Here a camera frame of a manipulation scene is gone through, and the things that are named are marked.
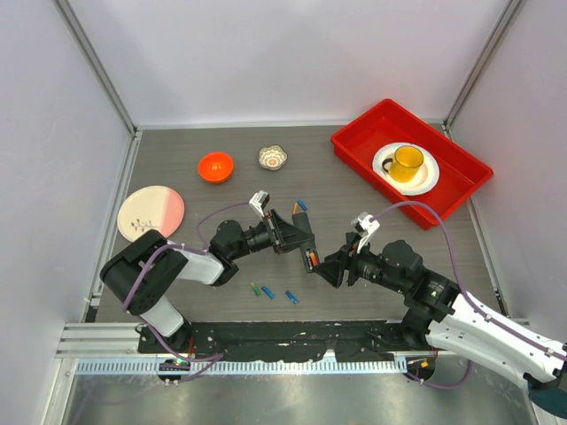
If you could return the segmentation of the white plate in bin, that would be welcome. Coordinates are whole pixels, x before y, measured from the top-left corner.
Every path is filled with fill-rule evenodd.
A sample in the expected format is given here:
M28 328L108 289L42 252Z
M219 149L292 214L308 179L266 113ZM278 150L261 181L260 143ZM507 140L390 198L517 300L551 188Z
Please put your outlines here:
M412 146L423 154L423 163L409 182L395 181L382 167L387 159L393 159L394 153L402 146ZM380 148L372 159L373 171L405 196L419 196L431 191L440 177L437 160L424 148L412 143L389 143Z

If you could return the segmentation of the blue battery right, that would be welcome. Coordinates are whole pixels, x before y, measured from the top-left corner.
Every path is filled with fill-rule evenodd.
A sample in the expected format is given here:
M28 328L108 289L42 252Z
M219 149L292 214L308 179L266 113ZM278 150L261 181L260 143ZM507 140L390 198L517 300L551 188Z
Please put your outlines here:
M285 295L294 305L299 303L298 299L289 290L285 291Z

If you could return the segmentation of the yellow glass mug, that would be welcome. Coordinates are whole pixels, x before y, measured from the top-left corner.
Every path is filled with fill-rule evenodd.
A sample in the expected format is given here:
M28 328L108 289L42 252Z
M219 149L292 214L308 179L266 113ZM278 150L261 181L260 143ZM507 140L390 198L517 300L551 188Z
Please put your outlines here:
M412 145L402 145L391 158L382 162L382 169L396 182L410 182L424 162L423 153Z

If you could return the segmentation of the black battery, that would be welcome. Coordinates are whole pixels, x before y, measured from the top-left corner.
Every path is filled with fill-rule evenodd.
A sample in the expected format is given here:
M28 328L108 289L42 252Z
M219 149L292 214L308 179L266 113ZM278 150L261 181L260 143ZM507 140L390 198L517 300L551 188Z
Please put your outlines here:
M306 251L306 259L307 259L307 265L309 267L310 270L313 269L313 261L312 261L312 257L311 257L311 252L310 251Z

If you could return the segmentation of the small patterned flower bowl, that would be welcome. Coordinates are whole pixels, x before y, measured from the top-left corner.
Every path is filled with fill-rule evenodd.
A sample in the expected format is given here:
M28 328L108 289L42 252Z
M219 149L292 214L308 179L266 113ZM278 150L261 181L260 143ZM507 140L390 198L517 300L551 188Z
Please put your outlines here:
M287 152L279 144L266 146L259 150L259 165L267 170L276 171L280 169L287 159Z

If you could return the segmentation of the red orange battery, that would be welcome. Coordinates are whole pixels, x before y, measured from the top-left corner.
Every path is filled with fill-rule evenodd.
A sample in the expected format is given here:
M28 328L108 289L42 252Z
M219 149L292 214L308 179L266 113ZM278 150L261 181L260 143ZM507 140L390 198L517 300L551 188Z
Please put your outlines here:
M310 251L310 258L311 258L311 261L313 263L313 266L314 267L317 266L318 265L318 258L317 258L317 255L314 251Z

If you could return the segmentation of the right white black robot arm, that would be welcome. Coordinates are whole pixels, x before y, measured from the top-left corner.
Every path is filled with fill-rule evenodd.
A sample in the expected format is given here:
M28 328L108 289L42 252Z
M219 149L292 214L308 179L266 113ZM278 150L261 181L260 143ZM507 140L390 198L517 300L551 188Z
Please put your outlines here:
M403 240L381 253L361 245L350 232L346 243L314 267L333 287L363 279L404 297L408 311L401 342L418 350L426 344L454 352L508 379L542 410L566 416L566 345L499 314L456 282L423 264Z

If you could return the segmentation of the pink white floral plate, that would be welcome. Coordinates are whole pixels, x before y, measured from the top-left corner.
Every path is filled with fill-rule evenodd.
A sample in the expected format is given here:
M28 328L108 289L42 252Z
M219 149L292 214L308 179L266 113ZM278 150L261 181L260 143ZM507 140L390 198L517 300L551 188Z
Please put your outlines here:
M129 242L149 230L171 236L182 224L183 198L173 189L153 185L135 191L123 202L117 217L120 234Z

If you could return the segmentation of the orange bowl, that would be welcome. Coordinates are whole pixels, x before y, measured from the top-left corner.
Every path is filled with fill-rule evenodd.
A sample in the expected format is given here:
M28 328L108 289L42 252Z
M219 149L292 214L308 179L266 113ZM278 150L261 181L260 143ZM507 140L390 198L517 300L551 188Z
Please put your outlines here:
M225 152L206 154L198 163L198 174L206 182L220 184L227 181L234 171L234 160Z

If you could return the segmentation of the green battery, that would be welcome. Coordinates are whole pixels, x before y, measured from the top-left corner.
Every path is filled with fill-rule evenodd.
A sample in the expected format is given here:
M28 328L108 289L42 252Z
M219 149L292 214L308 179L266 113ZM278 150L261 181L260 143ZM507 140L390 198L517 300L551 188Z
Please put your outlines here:
M262 295L260 288L255 283L251 283L251 288L256 297L260 297Z

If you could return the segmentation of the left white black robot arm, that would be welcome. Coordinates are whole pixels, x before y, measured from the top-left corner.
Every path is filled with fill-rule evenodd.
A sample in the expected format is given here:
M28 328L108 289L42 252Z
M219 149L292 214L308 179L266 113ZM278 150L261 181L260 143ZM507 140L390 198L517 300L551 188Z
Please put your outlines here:
M187 248L150 230L110 259L100 279L126 311L146 324L151 344L178 353L192 337L190 322L167 300L166 292L176 280L220 287L237 272L236 260L271 248L277 254L296 249L306 267L317 254L315 235L306 212L291 221L276 211L266 212L257 226L242 228L235 220L219 224L206 251Z

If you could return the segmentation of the blue battery middle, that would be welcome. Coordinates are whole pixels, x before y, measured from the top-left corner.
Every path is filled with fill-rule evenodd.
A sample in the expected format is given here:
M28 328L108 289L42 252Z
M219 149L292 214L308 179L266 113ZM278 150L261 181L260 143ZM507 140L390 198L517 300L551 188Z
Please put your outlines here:
M274 298L276 297L275 294L274 294L269 288L267 288L266 286L262 286L262 287L261 287L261 290L262 290L262 292L265 293L266 296L269 297L270 299L274 299Z

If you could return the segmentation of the red plastic bin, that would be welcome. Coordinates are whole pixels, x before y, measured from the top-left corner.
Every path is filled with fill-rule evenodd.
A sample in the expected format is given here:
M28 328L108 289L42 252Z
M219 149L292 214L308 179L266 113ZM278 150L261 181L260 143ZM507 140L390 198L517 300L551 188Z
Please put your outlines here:
M330 140L334 153L391 203L416 200L443 220L493 176L488 165L391 99L373 106ZM414 143L428 151L439 165L438 183L422 195L406 196L379 176L372 161L390 143Z

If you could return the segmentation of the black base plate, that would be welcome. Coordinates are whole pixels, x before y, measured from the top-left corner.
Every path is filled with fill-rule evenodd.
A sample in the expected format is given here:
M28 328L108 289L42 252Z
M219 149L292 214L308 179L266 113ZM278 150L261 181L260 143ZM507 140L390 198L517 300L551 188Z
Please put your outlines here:
M317 362L328 351L340 363L387 360L395 352L439 355L396 321L193 321L165 342L182 355L233 362Z

